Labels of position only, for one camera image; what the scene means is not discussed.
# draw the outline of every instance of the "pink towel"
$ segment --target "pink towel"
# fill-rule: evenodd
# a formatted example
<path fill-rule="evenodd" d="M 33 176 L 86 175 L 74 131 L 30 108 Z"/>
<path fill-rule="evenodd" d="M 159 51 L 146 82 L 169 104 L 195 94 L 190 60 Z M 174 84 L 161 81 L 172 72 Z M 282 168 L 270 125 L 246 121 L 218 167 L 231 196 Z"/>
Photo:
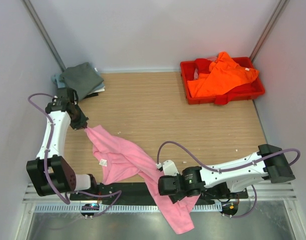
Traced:
<path fill-rule="evenodd" d="M 144 179 L 156 205 L 177 234 L 183 234 L 194 228 L 189 213 L 198 196 L 186 197 L 173 204 L 168 196 L 159 195 L 157 183 L 163 172 L 157 170 L 154 160 L 140 147 L 110 135 L 101 125 L 87 128 L 85 132 L 94 144 L 94 156 L 102 162 L 103 184 L 108 185 L 138 174 Z"/>

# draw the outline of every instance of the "folded clothes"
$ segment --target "folded clothes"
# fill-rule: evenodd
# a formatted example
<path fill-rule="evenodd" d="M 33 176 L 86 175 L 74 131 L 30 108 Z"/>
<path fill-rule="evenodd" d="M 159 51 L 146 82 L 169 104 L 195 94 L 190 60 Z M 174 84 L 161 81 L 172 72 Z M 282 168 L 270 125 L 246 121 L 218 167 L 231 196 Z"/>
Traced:
<path fill-rule="evenodd" d="M 253 68 L 241 67 L 226 52 L 221 52 L 214 62 L 199 58 L 195 64 L 199 73 L 198 79 L 187 82 L 194 98 L 226 94 L 237 86 L 252 83 L 259 73 Z"/>
<path fill-rule="evenodd" d="M 53 76 L 51 76 L 51 80 L 52 82 L 57 86 L 57 88 L 65 88 L 66 87 L 66 84 L 62 81 L 60 81 L 60 73 L 57 73 Z M 96 86 L 89 94 L 93 94 L 93 93 L 100 93 L 100 92 L 104 92 L 105 91 L 105 85 L 104 83 L 102 82 L 101 84 L 99 84 L 98 86 Z"/>
<path fill-rule="evenodd" d="M 75 89 L 80 99 L 83 99 L 104 81 L 88 62 L 68 67 L 60 75 L 59 80 L 66 86 Z"/>
<path fill-rule="evenodd" d="M 194 228 L 189 213 L 199 196 L 185 197 L 173 204 L 168 196 L 161 196 L 158 192 L 158 180 L 163 172 L 157 170 L 154 160 L 139 146 L 110 135 L 100 125 L 88 127 L 85 132 L 94 145 L 93 155 L 103 168 L 103 184 L 108 185 L 138 174 L 144 179 L 156 205 L 177 234 Z"/>

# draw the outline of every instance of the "wooden surface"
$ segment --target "wooden surface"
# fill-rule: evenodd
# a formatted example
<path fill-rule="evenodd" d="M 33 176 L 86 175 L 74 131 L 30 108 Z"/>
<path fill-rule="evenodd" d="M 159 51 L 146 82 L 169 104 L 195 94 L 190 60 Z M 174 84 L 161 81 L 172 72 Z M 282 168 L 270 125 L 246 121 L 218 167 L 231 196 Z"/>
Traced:
<path fill-rule="evenodd" d="M 154 160 L 167 140 L 181 143 L 208 165 L 239 159 L 265 143 L 252 101 L 189 105 L 177 72 L 114 73 L 103 78 L 106 91 L 80 102 L 89 117 L 88 126 L 102 125 L 112 135 L 136 143 Z M 93 157 L 92 143 L 83 130 L 69 128 L 65 159 L 77 174 L 91 173 L 97 182 L 102 180 L 102 166 Z M 179 171 L 198 165 L 170 144 L 160 159 L 173 160 Z M 124 180 L 142 181 L 139 176 Z"/>

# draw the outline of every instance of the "white connector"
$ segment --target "white connector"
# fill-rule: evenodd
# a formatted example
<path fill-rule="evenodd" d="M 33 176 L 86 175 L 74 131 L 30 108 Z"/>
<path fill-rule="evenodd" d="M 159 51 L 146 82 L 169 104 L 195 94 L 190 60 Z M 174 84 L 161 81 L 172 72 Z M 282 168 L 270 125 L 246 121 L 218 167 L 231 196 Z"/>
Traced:
<path fill-rule="evenodd" d="M 163 167 L 163 165 L 161 163 L 159 163 L 159 164 L 157 163 L 156 167 L 157 167 L 158 170 L 160 170 L 160 168 Z"/>

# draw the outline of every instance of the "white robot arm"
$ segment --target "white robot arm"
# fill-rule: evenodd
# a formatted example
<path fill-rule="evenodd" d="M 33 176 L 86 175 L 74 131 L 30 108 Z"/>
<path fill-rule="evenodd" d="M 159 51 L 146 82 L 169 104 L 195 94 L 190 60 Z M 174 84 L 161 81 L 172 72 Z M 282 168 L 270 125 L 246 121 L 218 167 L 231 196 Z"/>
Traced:
<path fill-rule="evenodd" d="M 87 126 L 88 118 L 78 106 L 76 91 L 71 88 L 59 88 L 57 97 L 53 98 L 46 107 L 46 113 L 53 123 L 47 119 L 47 127 L 42 147 L 36 159 L 28 161 L 27 172 L 40 196 L 55 194 L 44 174 L 44 158 L 47 150 L 47 142 L 54 124 L 53 136 L 48 149 L 47 166 L 52 168 L 49 173 L 52 183 L 60 193 L 80 190 L 90 190 L 97 194 L 97 183 L 91 174 L 75 174 L 64 158 L 64 145 L 69 125 L 74 129 L 82 129 Z"/>
<path fill-rule="evenodd" d="M 229 199 L 264 179 L 270 179 L 271 183 L 295 179 L 284 154 L 258 161 L 282 149 L 268 144 L 260 145 L 258 148 L 258 152 L 223 164 L 188 167 L 182 171 L 182 175 L 179 174 L 175 163 L 167 160 L 162 165 L 165 176 L 159 179 L 159 193 L 162 196 L 170 196 L 173 202 L 203 192 L 211 192 L 218 199 Z"/>

